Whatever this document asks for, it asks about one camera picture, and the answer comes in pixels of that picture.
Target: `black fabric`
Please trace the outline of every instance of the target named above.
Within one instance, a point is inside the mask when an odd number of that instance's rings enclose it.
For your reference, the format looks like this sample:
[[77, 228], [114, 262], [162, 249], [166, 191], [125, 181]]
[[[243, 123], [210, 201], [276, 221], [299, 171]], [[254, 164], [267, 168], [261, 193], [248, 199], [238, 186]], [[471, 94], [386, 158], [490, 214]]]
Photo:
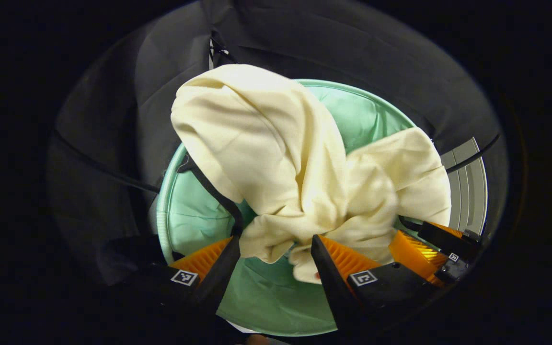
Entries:
[[[209, 37], [198, 2], [137, 29], [79, 79], [57, 116], [57, 130], [92, 160], [157, 185], [180, 145], [169, 120], [175, 92], [208, 70]], [[97, 252], [111, 240], [149, 231], [154, 193], [130, 190], [54, 143], [46, 160], [59, 231], [90, 279], [111, 284], [105, 277], [117, 273], [107, 271], [112, 265], [100, 263]]]
[[[173, 259], [183, 258], [172, 252]], [[150, 264], [167, 265], [159, 235], [131, 236], [108, 242], [97, 251], [98, 265], [108, 285], [121, 282], [138, 269]]]
[[[239, 63], [289, 78], [337, 81], [403, 111], [439, 153], [504, 133], [484, 90], [447, 52], [396, 19], [352, 1], [202, 0], [215, 37]], [[224, 61], [216, 59], [215, 68]], [[483, 155], [492, 236], [506, 205], [506, 140]]]
[[84, 153], [78, 151], [67, 140], [65, 140], [65, 138], [63, 138], [61, 136], [59, 131], [55, 130], [53, 137], [55, 139], [59, 140], [59, 142], [61, 142], [61, 144], [63, 144], [63, 146], [68, 149], [68, 151], [70, 151], [75, 157], [77, 157], [77, 159], [79, 161], [81, 161], [82, 163], [87, 164], [88, 166], [91, 166], [95, 170], [101, 171], [105, 175], [108, 175], [108, 176], [112, 177], [112, 179], [114, 179], [118, 183], [128, 185], [128, 186], [133, 186], [135, 188], [139, 188], [139, 189], [145, 190], [147, 192], [153, 192], [153, 193], [156, 193], [156, 194], [159, 193], [160, 189], [156, 186], [141, 183], [140, 181], [136, 181], [134, 179], [131, 179], [131, 177], [128, 177], [127, 175], [120, 174], [116, 171], [111, 170], [107, 166], [104, 166], [103, 164], [99, 163], [98, 161], [92, 160], [90, 157], [88, 157]]
[[180, 166], [178, 167], [178, 173], [184, 173], [185, 171], [191, 171], [193, 175], [195, 175], [199, 183], [204, 186], [206, 191], [210, 195], [212, 195], [213, 198], [215, 198], [234, 218], [234, 226], [231, 229], [230, 236], [241, 236], [244, 226], [244, 220], [242, 218], [242, 213], [240, 212], [240, 209], [237, 208], [236, 203], [234, 203], [230, 199], [227, 199], [214, 187], [208, 177], [204, 175], [204, 173], [197, 166], [197, 163], [195, 163], [193, 158], [188, 153], [184, 156], [183, 163], [180, 164]]

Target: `orange gripper pad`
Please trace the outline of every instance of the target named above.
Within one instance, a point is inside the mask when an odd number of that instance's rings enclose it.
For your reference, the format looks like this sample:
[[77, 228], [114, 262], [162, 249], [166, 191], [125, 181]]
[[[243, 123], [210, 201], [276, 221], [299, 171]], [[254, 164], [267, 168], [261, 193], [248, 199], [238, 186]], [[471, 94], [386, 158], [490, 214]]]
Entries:
[[217, 261], [217, 258], [221, 255], [223, 249], [225, 249], [231, 239], [232, 237], [225, 238], [224, 240], [208, 245], [208, 247], [204, 247], [195, 253], [191, 253], [180, 260], [172, 262], [169, 266], [197, 273], [201, 282], [206, 278], [212, 265]]
[[416, 238], [399, 230], [391, 241], [389, 249], [393, 260], [432, 284], [442, 286], [442, 282], [434, 276], [434, 273], [446, 262], [447, 257], [444, 254], [434, 251]]
[[349, 275], [380, 266], [379, 263], [345, 245], [324, 236], [319, 235], [319, 238], [324, 244], [325, 249], [327, 249], [329, 256], [331, 256], [331, 260], [338, 269], [342, 279], [351, 291], [352, 289], [346, 280]]
[[434, 227], [438, 227], [444, 231], [446, 231], [447, 233], [449, 234], [453, 234], [454, 236], [457, 236], [458, 238], [462, 238], [462, 236], [464, 236], [464, 233], [462, 233], [461, 231], [458, 231], [458, 230], [455, 230], [455, 229], [451, 229], [449, 227], [445, 227], [444, 225], [440, 225], [440, 224], [436, 224], [436, 223], [431, 223], [428, 221], [428, 223], [430, 223], [431, 225], [434, 225]]

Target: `black strap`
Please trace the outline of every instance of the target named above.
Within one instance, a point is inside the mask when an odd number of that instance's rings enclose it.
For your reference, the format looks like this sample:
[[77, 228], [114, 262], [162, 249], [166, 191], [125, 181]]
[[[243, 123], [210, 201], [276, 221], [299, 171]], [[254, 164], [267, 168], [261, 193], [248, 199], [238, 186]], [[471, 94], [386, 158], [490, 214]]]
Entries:
[[480, 157], [482, 157], [482, 155], [484, 155], [485, 152], [487, 152], [487, 150], [489, 150], [491, 148], [491, 146], [493, 146], [493, 144], [495, 144], [495, 142], [497, 142], [497, 140], [500, 138], [500, 135], [497, 134], [495, 136], [495, 138], [493, 138], [493, 140], [491, 140], [491, 142], [489, 142], [489, 144], [487, 144], [487, 146], [485, 146], [481, 151], [478, 151], [477, 153], [474, 153], [473, 155], [471, 155], [468, 159], [464, 160], [463, 162], [460, 162], [460, 163], [457, 163], [453, 166], [451, 166], [450, 168], [447, 169], [447, 174], [455, 171], [455, 170], [459, 170], [461, 168], [464, 168], [465, 166], [467, 166], [468, 164], [470, 164], [471, 162], [479, 159]]
[[94, 168], [95, 170], [97, 170], [97, 171], [99, 171], [99, 172], [101, 172], [105, 175], [108, 175], [109, 177], [116, 180], [117, 182], [122, 183], [124, 185], [128, 185], [128, 186], [134, 186], [135, 188], [139, 188], [139, 189], [145, 190], [147, 192], [153, 192], [153, 193], [159, 194], [159, 192], [161, 190], [159, 187], [149, 185], [149, 184], [145, 184], [141, 181], [132, 179], [131, 177], [129, 177], [127, 175], [123, 175], [119, 172], [116, 172], [116, 171], [108, 168], [104, 164], [101, 164], [98, 161], [95, 161], [91, 157], [88, 157], [87, 155], [85, 155], [84, 153], [79, 151], [77, 148], [75, 148], [72, 144], [70, 144], [67, 140], [65, 140], [63, 138], [63, 136], [61, 135], [61, 133], [59, 133], [59, 131], [57, 131], [56, 129], [53, 132], [53, 137], [55, 139], [59, 140], [59, 142], [61, 142], [61, 144], [63, 144], [63, 146], [66, 147], [70, 153], [73, 153], [74, 157], [77, 158], [78, 160], [80, 160], [82, 163], [85, 163], [86, 165], [90, 166], [91, 168]]
[[241, 231], [243, 230], [243, 218], [240, 209], [237, 208], [236, 203], [227, 199], [214, 187], [214, 185], [212, 185], [210, 180], [199, 169], [195, 161], [188, 153], [184, 157], [183, 163], [180, 164], [177, 170], [178, 173], [184, 173], [185, 171], [191, 171], [193, 175], [195, 175], [199, 183], [201, 183], [201, 185], [204, 186], [204, 188], [208, 191], [208, 193], [212, 195], [217, 201], [219, 201], [219, 203], [221, 203], [221, 205], [223, 205], [223, 207], [225, 207], [225, 209], [234, 218], [234, 227], [231, 229], [230, 236], [241, 236]]
[[225, 46], [220, 44], [216, 39], [214, 39], [214, 37], [210, 37], [210, 40], [212, 41], [212, 49], [214, 50], [215, 54], [219, 53], [226, 57], [229, 61], [233, 63], [238, 63], [237, 59], [233, 57], [233, 55], [230, 53], [230, 51], [227, 50]]
[[429, 139], [431, 140], [434, 140], [436, 139], [436, 127], [434, 125], [432, 125], [431, 122], [429, 122], [429, 120], [427, 119], [427, 117], [423, 116], [420, 120], [421, 123], [423, 123], [423, 125], [419, 125], [419, 127], [421, 127], [421, 129], [423, 129], [423, 131], [427, 134], [427, 136], [429, 137]]

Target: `mint green bin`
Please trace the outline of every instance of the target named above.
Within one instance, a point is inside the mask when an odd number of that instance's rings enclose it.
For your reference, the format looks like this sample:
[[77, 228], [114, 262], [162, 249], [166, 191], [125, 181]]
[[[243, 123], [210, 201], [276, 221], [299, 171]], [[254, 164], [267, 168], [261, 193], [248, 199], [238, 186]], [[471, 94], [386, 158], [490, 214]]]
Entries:
[[[414, 123], [380, 97], [341, 83], [299, 79], [331, 112], [346, 154], [414, 127]], [[156, 227], [166, 261], [172, 251], [188, 255], [229, 237], [232, 216], [197, 181], [192, 172], [178, 174], [186, 148], [180, 145], [167, 168], [156, 206]], [[245, 226], [256, 216], [238, 205]], [[274, 264], [241, 258], [234, 269], [217, 315], [238, 326], [276, 336], [311, 336], [335, 331], [322, 286], [298, 282], [287, 255]]]

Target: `cream cloth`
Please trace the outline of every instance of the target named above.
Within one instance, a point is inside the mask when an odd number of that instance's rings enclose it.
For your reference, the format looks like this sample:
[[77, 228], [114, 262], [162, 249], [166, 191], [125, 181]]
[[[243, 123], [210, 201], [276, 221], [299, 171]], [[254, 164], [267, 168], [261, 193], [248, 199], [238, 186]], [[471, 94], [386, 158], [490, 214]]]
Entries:
[[241, 236], [241, 256], [272, 263], [297, 242], [289, 257], [297, 280], [320, 284], [314, 234], [387, 264], [397, 214], [448, 224], [449, 180], [423, 131], [406, 129], [347, 157], [324, 105], [273, 72], [209, 70], [178, 89], [171, 119], [214, 187], [258, 214]]

